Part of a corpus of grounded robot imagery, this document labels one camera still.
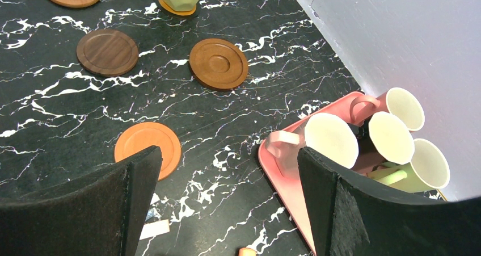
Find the brown saucer coaster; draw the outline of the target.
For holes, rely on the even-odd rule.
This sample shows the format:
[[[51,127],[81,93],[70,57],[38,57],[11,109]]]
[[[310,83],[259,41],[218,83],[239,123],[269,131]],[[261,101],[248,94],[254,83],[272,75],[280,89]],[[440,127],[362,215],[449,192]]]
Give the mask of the brown saucer coaster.
[[[247,78],[248,62],[240,49],[222,39],[204,39],[189,54],[192,75],[201,85],[217,91],[230,91]]]

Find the pink mug front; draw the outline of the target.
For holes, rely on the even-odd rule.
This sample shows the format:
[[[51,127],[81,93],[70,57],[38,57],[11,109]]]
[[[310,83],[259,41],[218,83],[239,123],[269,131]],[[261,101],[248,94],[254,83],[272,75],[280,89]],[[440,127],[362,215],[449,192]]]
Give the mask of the pink mug front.
[[[340,117],[320,112],[309,117],[293,131],[274,131],[267,137],[283,177],[299,179],[298,152],[309,147],[339,165],[351,169],[359,154],[358,142],[350,126]]]

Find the dark brown mug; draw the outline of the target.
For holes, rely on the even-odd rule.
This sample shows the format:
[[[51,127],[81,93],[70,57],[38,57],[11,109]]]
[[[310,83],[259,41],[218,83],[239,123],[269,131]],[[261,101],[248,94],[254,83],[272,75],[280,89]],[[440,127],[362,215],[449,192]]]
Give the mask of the dark brown mug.
[[[384,162],[403,165],[412,159],[414,139],[397,116],[376,112],[361,126],[350,124],[356,136],[359,154],[352,170],[365,174]]]

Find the pink mug rear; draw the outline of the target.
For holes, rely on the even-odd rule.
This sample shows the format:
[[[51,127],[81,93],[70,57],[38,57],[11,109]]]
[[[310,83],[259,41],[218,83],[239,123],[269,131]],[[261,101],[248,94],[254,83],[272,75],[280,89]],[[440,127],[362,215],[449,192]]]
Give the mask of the pink mug rear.
[[[421,130],[425,124],[425,113],[418,99],[400,87],[393,87],[378,97],[358,96],[351,102],[349,116],[351,123],[360,125],[381,111],[400,118],[410,132]]]

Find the dark brown coaster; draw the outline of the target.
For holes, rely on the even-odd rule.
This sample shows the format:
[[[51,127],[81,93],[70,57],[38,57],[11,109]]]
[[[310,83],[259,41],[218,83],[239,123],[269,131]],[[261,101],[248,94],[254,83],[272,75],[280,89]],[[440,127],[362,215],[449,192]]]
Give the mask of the dark brown coaster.
[[[94,30],[80,39],[77,59],[87,71],[103,77],[117,77],[134,68],[139,51],[127,34],[113,29]]]

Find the pink mug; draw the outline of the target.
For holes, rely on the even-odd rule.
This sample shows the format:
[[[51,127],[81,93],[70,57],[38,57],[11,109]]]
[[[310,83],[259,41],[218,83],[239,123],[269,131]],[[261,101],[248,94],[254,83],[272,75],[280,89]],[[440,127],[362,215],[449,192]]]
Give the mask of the pink mug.
[[[358,142],[350,126],[340,117],[320,112],[309,117],[293,131],[274,131],[267,137],[283,177],[299,179],[298,152],[309,147],[339,165],[351,169],[359,154]]]
[[[351,102],[349,116],[351,123],[360,125],[381,111],[400,118],[410,132],[421,130],[425,124],[425,113],[418,99],[400,87],[393,87],[378,97],[358,96]]]

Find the green mug rear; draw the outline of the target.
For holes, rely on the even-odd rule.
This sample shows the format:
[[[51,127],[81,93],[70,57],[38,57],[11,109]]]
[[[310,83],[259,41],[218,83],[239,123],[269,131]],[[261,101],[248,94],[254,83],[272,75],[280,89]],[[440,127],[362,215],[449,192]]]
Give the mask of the green mug rear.
[[[414,146],[410,162],[404,165],[384,162],[381,164],[383,168],[371,171],[366,176],[408,193],[445,188],[450,181],[450,169],[444,154],[426,139],[414,139]]]

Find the small orange coaster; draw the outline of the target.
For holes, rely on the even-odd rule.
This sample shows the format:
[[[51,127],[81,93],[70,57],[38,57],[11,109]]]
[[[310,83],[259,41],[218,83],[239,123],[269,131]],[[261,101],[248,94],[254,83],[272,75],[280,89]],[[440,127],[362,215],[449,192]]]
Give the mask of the small orange coaster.
[[[165,0],[157,0],[157,2],[160,5],[160,8],[164,10],[167,14],[170,14],[179,18],[187,18],[190,16],[194,16],[198,8],[197,5],[195,5],[193,9],[188,11],[176,11],[171,6],[169,6]]]

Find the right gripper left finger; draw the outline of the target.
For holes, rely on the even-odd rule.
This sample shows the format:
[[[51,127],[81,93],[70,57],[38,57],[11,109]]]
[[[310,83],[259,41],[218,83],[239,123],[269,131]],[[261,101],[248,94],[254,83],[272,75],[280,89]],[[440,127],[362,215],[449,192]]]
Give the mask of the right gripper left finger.
[[[1,199],[2,255],[134,255],[161,169],[158,146],[17,199]]]

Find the pink tray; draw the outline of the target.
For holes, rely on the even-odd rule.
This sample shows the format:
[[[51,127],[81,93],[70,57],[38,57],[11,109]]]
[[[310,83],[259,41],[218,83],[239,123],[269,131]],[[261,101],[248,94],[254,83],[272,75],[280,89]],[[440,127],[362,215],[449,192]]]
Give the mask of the pink tray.
[[[339,116],[350,123],[350,103],[359,96],[363,96],[363,93],[353,91],[312,114],[315,115],[321,112],[326,112]],[[282,200],[285,208],[291,215],[292,220],[301,232],[303,239],[315,254],[315,245],[301,181],[299,179],[290,179],[282,176],[275,157],[271,155],[265,147],[266,142],[266,140],[262,141],[258,149],[258,160],[260,165]]]

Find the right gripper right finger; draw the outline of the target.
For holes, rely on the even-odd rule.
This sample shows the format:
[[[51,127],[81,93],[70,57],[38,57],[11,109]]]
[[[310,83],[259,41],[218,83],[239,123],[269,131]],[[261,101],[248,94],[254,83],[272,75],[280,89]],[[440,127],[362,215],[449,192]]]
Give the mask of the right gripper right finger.
[[[309,147],[297,159],[317,255],[480,254],[480,198],[410,194]]]

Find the light orange coaster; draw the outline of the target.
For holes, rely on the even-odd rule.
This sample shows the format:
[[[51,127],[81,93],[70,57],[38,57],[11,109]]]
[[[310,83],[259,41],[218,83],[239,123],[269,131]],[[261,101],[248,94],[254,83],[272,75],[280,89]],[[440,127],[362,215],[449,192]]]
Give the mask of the light orange coaster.
[[[158,180],[161,181],[175,171],[182,154],[178,136],[166,125],[144,122],[126,129],[116,142],[114,149],[115,162],[130,157],[150,146],[158,146],[161,149],[162,164],[158,176]]]

